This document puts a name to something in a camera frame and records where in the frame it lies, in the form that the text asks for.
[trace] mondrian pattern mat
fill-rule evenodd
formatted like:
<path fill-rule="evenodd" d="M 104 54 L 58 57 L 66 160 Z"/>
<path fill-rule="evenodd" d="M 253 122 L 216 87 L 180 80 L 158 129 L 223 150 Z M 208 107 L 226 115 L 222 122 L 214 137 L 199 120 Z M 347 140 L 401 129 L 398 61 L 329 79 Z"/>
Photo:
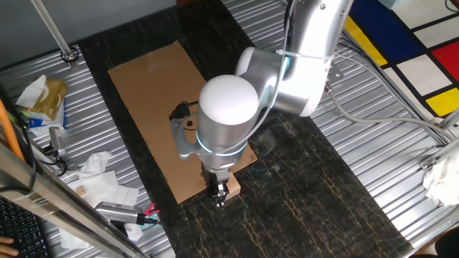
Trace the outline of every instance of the mondrian pattern mat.
<path fill-rule="evenodd" d="M 429 120 L 459 108 L 459 13 L 444 0 L 354 0 L 345 29 Z"/>

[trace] gray cable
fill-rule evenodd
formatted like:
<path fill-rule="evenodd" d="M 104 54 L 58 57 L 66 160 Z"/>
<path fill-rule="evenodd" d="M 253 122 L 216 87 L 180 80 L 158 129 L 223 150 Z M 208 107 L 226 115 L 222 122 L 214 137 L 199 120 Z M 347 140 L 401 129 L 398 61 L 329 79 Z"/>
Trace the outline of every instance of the gray cable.
<path fill-rule="evenodd" d="M 338 100 L 336 99 L 335 95 L 332 93 L 332 91 L 329 91 L 328 95 L 330 96 L 331 100 L 333 100 L 333 102 L 335 103 L 335 105 L 338 108 L 338 110 L 341 111 L 341 113 L 343 113 L 343 115 L 346 118 L 348 118 L 350 120 L 353 120 L 354 122 L 358 122 L 358 123 L 388 123 L 388 122 L 402 121 L 402 122 L 417 123 L 418 125 L 427 126 L 428 128 L 430 128 L 432 130 L 435 130 L 438 133 L 441 133 L 446 138 L 448 138 L 448 140 L 450 140 L 450 141 L 454 141 L 455 140 L 455 138 L 452 135 L 450 135 L 449 133 L 446 133 L 446 131 L 444 131 L 442 128 L 439 128 L 438 126 L 435 126 L 435 125 L 433 125 L 431 123 L 428 123 L 428 122 L 425 122 L 425 121 L 422 121 L 422 120 L 419 120 L 419 119 L 415 119 L 415 118 L 381 118 L 381 119 L 361 119 L 361 118 L 356 118 L 356 117 L 350 115 L 349 113 L 347 113 L 342 108 L 342 106 L 338 103 Z"/>
<path fill-rule="evenodd" d="M 377 79 L 377 80 L 378 80 L 387 90 L 389 90 L 389 92 L 392 93 L 392 94 L 394 95 L 394 97 L 395 97 L 397 100 L 399 100 L 399 103 L 400 103 L 404 108 L 406 108 L 407 110 L 411 110 L 411 109 L 410 109 L 409 107 L 407 107 L 407 106 L 405 105 L 405 103 L 398 97 L 398 95 L 394 92 L 394 90 L 393 90 L 391 87 L 389 87 L 386 83 L 384 83 L 384 79 L 382 79 L 382 78 L 379 76 L 379 74 L 378 74 L 377 72 L 373 71 L 373 69 L 370 68 L 368 65 L 366 65 L 365 62 L 359 62 L 358 60 L 355 60 L 355 59 L 351 58 L 351 57 L 357 57 L 356 55 L 353 55 L 353 56 L 351 56 L 351 57 L 347 57 L 347 56 L 344 56 L 344 55 L 339 54 L 339 53 L 337 53 L 337 52 L 334 52 L 334 54 L 337 55 L 337 56 L 339 56 L 339 57 L 343 57 L 344 59 L 350 60 L 350 61 L 352 61 L 352 62 L 355 62 L 355 63 L 361 65 L 365 70 L 367 70 L 368 72 L 370 72 L 370 73 L 371 73 L 371 74 L 372 74 L 372 75 L 373 75 L 373 76 L 374 76 L 374 77 L 375 77 L 375 78 L 376 78 L 376 79 Z"/>

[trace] yellow rectangle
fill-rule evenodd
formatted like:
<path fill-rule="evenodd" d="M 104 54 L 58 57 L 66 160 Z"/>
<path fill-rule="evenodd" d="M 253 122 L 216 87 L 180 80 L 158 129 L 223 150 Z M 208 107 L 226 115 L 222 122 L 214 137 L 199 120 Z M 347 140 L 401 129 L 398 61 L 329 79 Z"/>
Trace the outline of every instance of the yellow rectangle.
<path fill-rule="evenodd" d="M 359 43 L 365 52 L 379 65 L 387 64 L 385 58 L 381 56 L 378 49 L 369 41 L 363 31 L 357 26 L 350 16 L 347 17 L 344 29 Z"/>
<path fill-rule="evenodd" d="M 426 100 L 439 116 L 444 116 L 459 108 L 459 90 L 452 89 Z"/>

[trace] small wooden block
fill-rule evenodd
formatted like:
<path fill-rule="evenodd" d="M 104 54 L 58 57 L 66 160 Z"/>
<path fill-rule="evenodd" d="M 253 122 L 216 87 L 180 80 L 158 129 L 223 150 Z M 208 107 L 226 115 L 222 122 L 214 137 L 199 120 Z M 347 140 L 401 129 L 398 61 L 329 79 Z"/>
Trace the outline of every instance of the small wooden block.
<path fill-rule="evenodd" d="M 233 175 L 232 173 L 229 174 L 227 188 L 228 188 L 229 194 L 227 195 L 227 198 L 225 199 L 225 201 L 228 201 L 229 199 L 235 197 L 241 192 L 241 185 L 239 185 L 239 183 L 237 182 L 235 178 L 235 175 Z"/>

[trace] keyboard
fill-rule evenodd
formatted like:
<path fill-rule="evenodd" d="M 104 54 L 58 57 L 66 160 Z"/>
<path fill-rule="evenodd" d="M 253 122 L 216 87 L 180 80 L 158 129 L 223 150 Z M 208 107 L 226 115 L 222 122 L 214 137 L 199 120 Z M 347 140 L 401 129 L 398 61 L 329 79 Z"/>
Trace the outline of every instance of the keyboard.
<path fill-rule="evenodd" d="M 21 258 L 51 258 L 40 220 L 31 212 L 0 197 L 0 237 L 11 237 Z"/>

